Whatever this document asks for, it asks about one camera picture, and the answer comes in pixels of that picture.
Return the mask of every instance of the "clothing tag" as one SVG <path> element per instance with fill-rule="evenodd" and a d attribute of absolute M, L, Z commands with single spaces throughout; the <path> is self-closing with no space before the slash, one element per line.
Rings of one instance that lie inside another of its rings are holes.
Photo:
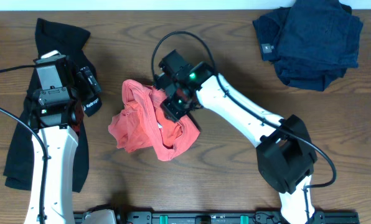
<path fill-rule="evenodd" d="M 270 44 L 262 44 L 261 48 L 263 49 L 263 53 L 267 54 L 267 53 L 272 53 L 272 50 L 274 49 L 274 46 L 272 46 Z"/>

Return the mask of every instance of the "wood grain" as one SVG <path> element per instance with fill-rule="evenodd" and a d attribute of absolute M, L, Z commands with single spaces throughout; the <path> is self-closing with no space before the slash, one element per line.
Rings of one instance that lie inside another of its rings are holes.
<path fill-rule="evenodd" d="M 127 154 L 115 148 L 108 133 L 111 117 L 123 109 L 121 84 L 132 78 L 150 84 L 151 54 L 161 37 L 188 30 L 210 46 L 228 81 L 264 108 L 306 123 L 313 141 L 331 156 L 337 182 L 312 191 L 317 208 L 356 210 L 371 223 L 371 11 L 354 11 L 364 22 L 358 69 L 349 69 L 323 93 L 284 86 L 273 67 L 260 58 L 253 19 L 268 11 L 104 11 L 0 12 L 0 68 L 32 63 L 36 19 L 83 27 L 92 33 L 84 48 L 98 72 L 102 109 L 85 118 L 90 147 L 90 171 L 75 211 L 113 201 L 155 210 L 254 210 L 280 208 L 278 194 L 257 171 L 251 144 L 211 111 L 192 113 L 201 134 L 195 144 L 171 162 L 154 151 Z M 187 60 L 207 60 L 197 42 L 171 37 L 156 61 L 172 49 Z M 30 70 L 0 74 L 0 106 L 19 115 Z M 30 193 L 4 186 L 7 149 L 15 122 L 0 114 L 0 223 L 22 223 Z M 319 159 L 314 183 L 330 178 Z"/>

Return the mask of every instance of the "black cloth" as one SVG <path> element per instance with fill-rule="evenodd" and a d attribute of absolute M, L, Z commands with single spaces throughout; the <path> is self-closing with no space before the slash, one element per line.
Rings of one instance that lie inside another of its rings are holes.
<path fill-rule="evenodd" d="M 94 66 L 87 60 L 82 48 L 86 44 L 90 32 L 79 27 L 38 19 L 36 24 L 35 41 L 39 57 L 53 50 L 69 55 L 79 68 L 88 66 L 96 77 Z M 36 70 L 33 71 L 31 82 L 24 100 L 24 111 L 20 119 L 27 123 L 31 109 L 33 92 L 41 88 Z M 3 175 L 7 177 L 6 186 L 20 190 L 32 188 L 34 166 L 34 150 L 32 135 L 21 125 L 17 125 Z M 73 161 L 72 190 L 80 192 L 88 174 L 88 144 L 83 122 L 80 126 L 79 142 Z"/>
<path fill-rule="evenodd" d="M 253 21 L 261 57 L 288 86 L 324 91 L 357 68 L 362 22 L 338 0 L 297 0 Z"/>

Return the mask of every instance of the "folded cloth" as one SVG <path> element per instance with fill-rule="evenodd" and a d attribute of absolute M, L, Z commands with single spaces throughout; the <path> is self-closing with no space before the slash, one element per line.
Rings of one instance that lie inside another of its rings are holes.
<path fill-rule="evenodd" d="M 123 82 L 124 110 L 112 117 L 108 126 L 118 149 L 133 152 L 153 146 L 159 160 L 170 161 L 191 147 L 199 130 L 188 116 L 176 123 L 166 119 L 160 107 L 165 99 L 165 93 L 152 86 L 134 80 Z"/>
<path fill-rule="evenodd" d="M 69 55 L 80 68 L 88 66 L 96 78 L 94 66 L 87 60 L 82 51 L 89 36 L 89 31 L 79 27 L 49 22 L 43 19 L 37 20 L 35 41 L 39 56 L 58 50 L 61 54 Z M 27 90 L 27 96 L 24 100 L 24 111 L 20 116 L 20 120 L 25 123 L 28 122 L 29 113 L 31 112 L 32 95 L 38 88 L 41 88 L 41 86 L 37 72 L 34 70 Z M 33 166 L 32 135 L 18 124 L 12 136 L 3 173 L 7 177 L 6 186 L 14 189 L 30 190 L 32 188 Z M 87 178 L 88 168 L 88 144 L 85 127 L 82 122 L 79 143 L 73 160 L 72 190 L 74 192 L 80 192 L 82 189 Z"/>
<path fill-rule="evenodd" d="M 324 91 L 357 68 L 362 23 L 338 0 L 297 0 L 253 21 L 263 60 L 288 86 Z"/>

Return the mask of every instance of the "pink cloth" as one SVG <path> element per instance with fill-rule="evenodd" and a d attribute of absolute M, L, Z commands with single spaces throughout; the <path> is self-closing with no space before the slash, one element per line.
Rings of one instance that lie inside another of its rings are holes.
<path fill-rule="evenodd" d="M 133 152 L 153 146 L 159 160 L 170 161 L 191 147 L 199 130 L 188 116 L 176 123 L 166 119 L 160 107 L 165 99 L 165 93 L 152 86 L 134 80 L 123 82 L 124 110 L 112 117 L 108 126 L 118 149 Z"/>

